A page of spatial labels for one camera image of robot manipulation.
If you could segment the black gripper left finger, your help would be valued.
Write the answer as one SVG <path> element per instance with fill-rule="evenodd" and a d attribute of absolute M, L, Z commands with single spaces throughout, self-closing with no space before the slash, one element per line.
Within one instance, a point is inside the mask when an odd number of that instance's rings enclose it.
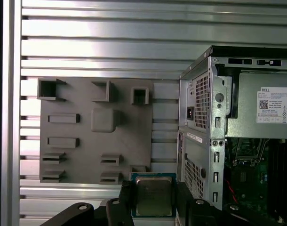
<path fill-rule="evenodd" d="M 134 186 L 123 181 L 117 198 L 109 199 L 97 209 L 90 203 L 79 202 L 58 213 L 44 226 L 133 226 L 131 203 Z"/>

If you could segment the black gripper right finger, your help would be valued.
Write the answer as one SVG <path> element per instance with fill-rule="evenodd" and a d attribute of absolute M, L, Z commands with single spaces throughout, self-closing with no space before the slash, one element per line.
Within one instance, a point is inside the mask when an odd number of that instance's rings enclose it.
<path fill-rule="evenodd" d="M 194 198 L 184 182 L 177 183 L 175 204 L 182 226 L 257 226 L 255 215 L 239 204 L 227 204 L 222 210 L 207 200 Z"/>

